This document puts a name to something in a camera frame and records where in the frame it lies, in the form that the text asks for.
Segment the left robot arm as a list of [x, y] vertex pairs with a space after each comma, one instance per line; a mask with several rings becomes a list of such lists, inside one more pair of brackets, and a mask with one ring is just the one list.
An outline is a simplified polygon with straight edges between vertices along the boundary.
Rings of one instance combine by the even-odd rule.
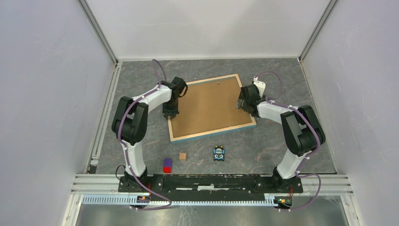
[[149, 113], [161, 105], [164, 117], [174, 119], [179, 114], [178, 99], [186, 94], [187, 89], [186, 82], [175, 77], [171, 82], [160, 81], [146, 93], [119, 100], [112, 131], [125, 152], [125, 177], [130, 179], [130, 186], [137, 192], [148, 186], [142, 140], [147, 132]]

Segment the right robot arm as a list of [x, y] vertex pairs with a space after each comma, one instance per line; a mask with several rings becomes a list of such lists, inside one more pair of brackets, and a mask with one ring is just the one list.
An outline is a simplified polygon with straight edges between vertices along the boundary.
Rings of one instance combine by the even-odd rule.
[[254, 83], [241, 87], [237, 108], [253, 117], [281, 124], [287, 151], [273, 170], [271, 184], [277, 192], [286, 191], [291, 180], [298, 176], [303, 161], [318, 151], [326, 140], [314, 109], [310, 105], [283, 105], [262, 97]]

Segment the blue owl toy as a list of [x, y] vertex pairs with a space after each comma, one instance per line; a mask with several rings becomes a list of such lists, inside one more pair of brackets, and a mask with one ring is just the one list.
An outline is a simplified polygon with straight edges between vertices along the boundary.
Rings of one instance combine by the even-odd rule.
[[224, 161], [224, 155], [225, 155], [225, 148], [221, 145], [221, 146], [215, 146], [215, 148], [213, 149], [213, 160], [214, 161]]

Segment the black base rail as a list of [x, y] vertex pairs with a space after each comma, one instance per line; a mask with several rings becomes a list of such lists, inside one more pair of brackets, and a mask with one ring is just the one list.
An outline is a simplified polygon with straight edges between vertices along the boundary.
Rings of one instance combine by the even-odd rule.
[[279, 179], [262, 174], [154, 174], [136, 181], [125, 174], [118, 178], [118, 192], [132, 194], [132, 207], [177, 205], [271, 205], [301, 194], [301, 179]]

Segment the small wooden cube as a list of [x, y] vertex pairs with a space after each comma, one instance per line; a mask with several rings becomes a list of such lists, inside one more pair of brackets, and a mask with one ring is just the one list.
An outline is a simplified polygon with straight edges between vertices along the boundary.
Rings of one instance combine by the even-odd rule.
[[179, 160], [180, 161], [186, 161], [187, 160], [187, 153], [180, 153], [179, 154]]

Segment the purple red toy block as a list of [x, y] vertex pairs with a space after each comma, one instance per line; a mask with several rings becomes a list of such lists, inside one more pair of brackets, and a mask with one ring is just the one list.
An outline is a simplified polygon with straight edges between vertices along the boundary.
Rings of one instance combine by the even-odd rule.
[[172, 172], [172, 159], [165, 158], [163, 161], [163, 172], [164, 173], [171, 173]]

